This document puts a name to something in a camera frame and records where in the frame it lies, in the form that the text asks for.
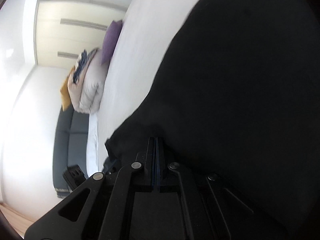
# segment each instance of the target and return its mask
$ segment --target mattress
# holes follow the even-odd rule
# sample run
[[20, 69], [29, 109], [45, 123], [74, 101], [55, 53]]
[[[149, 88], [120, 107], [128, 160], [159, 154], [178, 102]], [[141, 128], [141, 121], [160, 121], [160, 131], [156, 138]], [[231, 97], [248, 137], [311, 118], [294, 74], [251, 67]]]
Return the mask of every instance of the mattress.
[[97, 144], [99, 170], [108, 156], [105, 141], [148, 94], [172, 38], [197, 2], [132, 0], [110, 63], [100, 110], [89, 121], [88, 145]]

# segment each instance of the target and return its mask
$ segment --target black fabric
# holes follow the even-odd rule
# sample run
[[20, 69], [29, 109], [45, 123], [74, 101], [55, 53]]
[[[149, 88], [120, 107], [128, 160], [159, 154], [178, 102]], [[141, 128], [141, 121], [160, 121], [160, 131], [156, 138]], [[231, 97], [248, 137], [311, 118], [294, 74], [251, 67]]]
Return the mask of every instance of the black fabric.
[[320, 193], [319, 86], [319, 23], [304, 0], [200, 0], [106, 148], [125, 165], [163, 137], [292, 233]]
[[318, 240], [320, 237], [320, 198], [313, 206], [306, 221], [297, 230], [291, 240]]
[[89, 115], [74, 111], [70, 106], [60, 110], [53, 148], [52, 176], [58, 197], [69, 194], [68, 184], [62, 174], [67, 166], [78, 164], [88, 178], [86, 168], [86, 146], [89, 129]]

